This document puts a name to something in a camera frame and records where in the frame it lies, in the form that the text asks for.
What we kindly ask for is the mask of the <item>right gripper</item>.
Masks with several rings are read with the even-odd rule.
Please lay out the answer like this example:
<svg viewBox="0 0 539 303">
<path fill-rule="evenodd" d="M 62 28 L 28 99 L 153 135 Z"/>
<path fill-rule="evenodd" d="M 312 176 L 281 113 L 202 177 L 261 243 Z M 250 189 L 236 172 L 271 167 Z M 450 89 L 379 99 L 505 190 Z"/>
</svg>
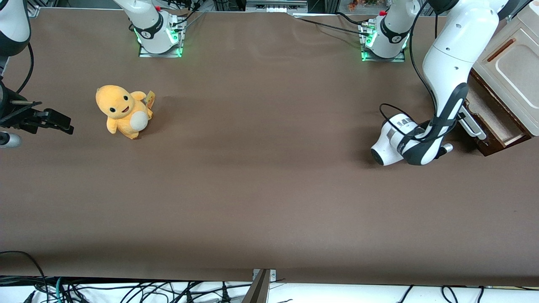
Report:
<svg viewBox="0 0 539 303">
<path fill-rule="evenodd" d="M 51 128 L 69 135 L 73 134 L 75 128 L 71 126 L 71 118 L 68 116 L 53 109 L 44 111 L 32 109 L 32 107 L 42 105 L 41 101 L 13 100 L 12 90 L 7 88 L 2 81 L 0 81 L 0 88 L 0 122 L 6 122 L 13 111 L 30 109 L 28 115 L 18 123 L 18 129 L 37 134 L 39 128 Z"/>
</svg>

